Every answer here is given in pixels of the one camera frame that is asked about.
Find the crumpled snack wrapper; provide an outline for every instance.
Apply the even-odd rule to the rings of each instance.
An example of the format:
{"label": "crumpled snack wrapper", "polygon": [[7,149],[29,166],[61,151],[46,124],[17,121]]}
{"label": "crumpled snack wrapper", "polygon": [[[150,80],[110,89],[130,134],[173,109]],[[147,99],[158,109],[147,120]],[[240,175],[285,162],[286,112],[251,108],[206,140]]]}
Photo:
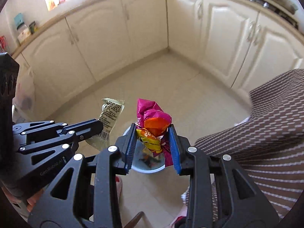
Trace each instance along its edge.
{"label": "crumpled snack wrapper", "polygon": [[153,153],[154,157],[163,153],[165,166],[173,165],[166,132],[172,122],[169,114],[163,112],[155,101],[137,101],[137,137]]}
{"label": "crumpled snack wrapper", "polygon": [[103,130],[100,134],[94,135],[86,142],[92,147],[103,150],[110,146],[109,135],[116,124],[116,121],[123,111],[125,105],[123,100],[115,100],[110,98],[103,98],[104,105],[98,120],[103,123]]}

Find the kitchen cabinet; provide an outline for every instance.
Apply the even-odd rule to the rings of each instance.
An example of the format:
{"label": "kitchen cabinet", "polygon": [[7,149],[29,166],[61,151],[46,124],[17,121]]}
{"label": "kitchen cabinet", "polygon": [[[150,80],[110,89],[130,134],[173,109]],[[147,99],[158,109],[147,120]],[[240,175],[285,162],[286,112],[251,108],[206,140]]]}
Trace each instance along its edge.
{"label": "kitchen cabinet", "polygon": [[249,92],[288,70],[304,68],[304,46],[290,32],[262,13],[253,43],[232,89],[250,103]]}
{"label": "kitchen cabinet", "polygon": [[203,0],[198,64],[229,88],[252,41],[258,12],[230,0]]}
{"label": "kitchen cabinet", "polygon": [[166,0],[122,0],[134,60],[168,47]]}
{"label": "kitchen cabinet", "polygon": [[196,62],[200,43],[203,0],[167,0],[169,46]]}
{"label": "kitchen cabinet", "polygon": [[23,52],[42,92],[45,118],[72,97],[94,84],[94,78],[77,49],[66,20],[38,36]]}
{"label": "kitchen cabinet", "polygon": [[121,0],[96,3],[66,20],[97,81],[133,62]]}

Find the beige floor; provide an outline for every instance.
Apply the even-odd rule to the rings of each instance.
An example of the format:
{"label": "beige floor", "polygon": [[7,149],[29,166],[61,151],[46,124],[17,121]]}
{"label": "beige floor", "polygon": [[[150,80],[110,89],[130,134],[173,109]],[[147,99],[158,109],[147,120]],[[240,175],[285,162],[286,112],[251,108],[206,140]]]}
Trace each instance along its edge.
{"label": "beige floor", "polygon": [[[172,116],[177,133],[187,137],[191,144],[200,137],[229,128],[249,115],[248,108],[239,104],[229,89],[185,60],[165,54],[126,71],[54,120],[72,124],[98,118],[103,104],[101,99],[106,97],[125,100],[125,109],[110,135],[111,144],[136,121],[138,98],[157,101]],[[80,144],[78,151],[85,156],[98,153],[86,142]],[[178,176],[173,167],[154,174],[131,170],[122,179],[122,223],[125,225],[139,211],[144,211],[145,218],[137,228],[169,225],[183,205],[180,195],[189,183],[189,178]]]}

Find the brown striped fabric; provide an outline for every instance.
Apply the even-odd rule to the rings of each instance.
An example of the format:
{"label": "brown striped fabric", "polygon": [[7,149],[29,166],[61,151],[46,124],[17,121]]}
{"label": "brown striped fabric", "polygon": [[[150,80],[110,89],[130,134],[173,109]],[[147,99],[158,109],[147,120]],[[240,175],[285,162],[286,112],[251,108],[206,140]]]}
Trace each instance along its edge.
{"label": "brown striped fabric", "polygon": [[231,155],[283,218],[304,190],[304,70],[281,74],[252,90],[250,98],[247,122],[194,146],[210,156]]}

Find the silver screw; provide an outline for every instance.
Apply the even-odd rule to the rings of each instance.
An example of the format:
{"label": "silver screw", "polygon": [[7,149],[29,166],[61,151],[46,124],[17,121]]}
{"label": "silver screw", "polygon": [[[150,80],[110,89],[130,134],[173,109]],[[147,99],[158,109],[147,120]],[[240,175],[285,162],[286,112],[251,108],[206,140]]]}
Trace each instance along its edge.
{"label": "silver screw", "polygon": [[78,161],[82,159],[82,154],[75,154],[73,158]]}
{"label": "silver screw", "polygon": [[115,152],[117,150],[117,146],[110,146],[108,147],[109,152]]}
{"label": "silver screw", "polygon": [[194,146],[188,147],[188,152],[195,153],[196,151],[197,151],[196,147],[194,147]]}
{"label": "silver screw", "polygon": [[70,145],[69,145],[69,144],[63,144],[61,147],[62,147],[63,149],[67,149],[67,148],[70,147]]}
{"label": "silver screw", "polygon": [[231,160],[231,156],[229,154],[225,154],[225,155],[223,155],[223,159],[226,161],[229,161],[229,160]]}

